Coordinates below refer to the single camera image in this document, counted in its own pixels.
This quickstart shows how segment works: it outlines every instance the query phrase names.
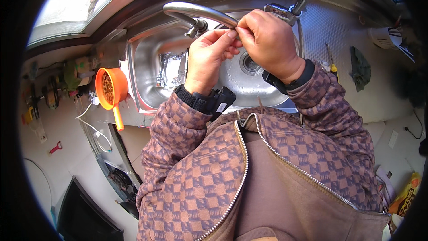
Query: green cloth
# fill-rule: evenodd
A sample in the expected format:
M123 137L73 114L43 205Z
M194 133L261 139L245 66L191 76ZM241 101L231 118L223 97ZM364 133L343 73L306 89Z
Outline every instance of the green cloth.
M364 55L356 47L350 47L350 61L352 63L352 79L354 80L356 92L364 89L370 82L372 69Z
M82 81L82 78L76 77L76 62L74 60L67 61L64 67L64 81L69 91L75 91Z

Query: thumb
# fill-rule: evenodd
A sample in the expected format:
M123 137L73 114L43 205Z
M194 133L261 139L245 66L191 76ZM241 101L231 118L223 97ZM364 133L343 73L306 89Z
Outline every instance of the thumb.
M211 47L223 53L230 45L232 45L233 40L235 40L237 35L238 33L235 30L230 30L217 39Z
M254 35L251 30L248 28L236 27L236 31L239 33L239 39L244 45L245 49L251 49L254 46Z

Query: hand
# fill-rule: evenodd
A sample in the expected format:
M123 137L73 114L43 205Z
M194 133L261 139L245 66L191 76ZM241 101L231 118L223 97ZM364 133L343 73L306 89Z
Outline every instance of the hand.
M185 89L193 94L208 96L218 81L221 63L238 55L242 42L238 33L230 29L206 32L196 39L189 49Z
M305 69L297 56L290 25L262 10L253 10L239 21L236 31L251 59L289 84Z

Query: brown patterned jacket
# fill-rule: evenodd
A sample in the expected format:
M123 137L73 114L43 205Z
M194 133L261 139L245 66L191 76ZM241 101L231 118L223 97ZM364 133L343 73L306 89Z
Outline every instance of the brown patterned jacket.
M210 116L175 93L161 104L142 151L137 239L233 238L240 193L251 193L244 184L248 164L255 163L247 160L241 128L258 132L288 172L283 186L293 191L307 240L326 234L316 218L336 225L331 240L379 238L389 214L378 213L372 138L344 100L345 89L315 63L311 79L288 93L302 123L280 110L255 107L222 115L207 128ZM314 211L316 216L304 216Z

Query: jacket sleeve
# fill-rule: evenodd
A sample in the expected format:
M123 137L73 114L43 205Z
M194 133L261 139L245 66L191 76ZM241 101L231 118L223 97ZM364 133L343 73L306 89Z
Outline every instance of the jacket sleeve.
M353 174L361 177L366 193L377 195L372 138L362 126L362 117L344 99L345 89L336 77L315 62L311 79L288 94L302 114L303 127L330 137L344 153ZM372 199L370 209L378 209L377 202Z
M141 155L145 181L136 197L140 213L138 240L146 239L144 229L149 228L155 216L157 198L168 172L202 142L210 118L185 104L175 93L159 106L150 126L152 137Z

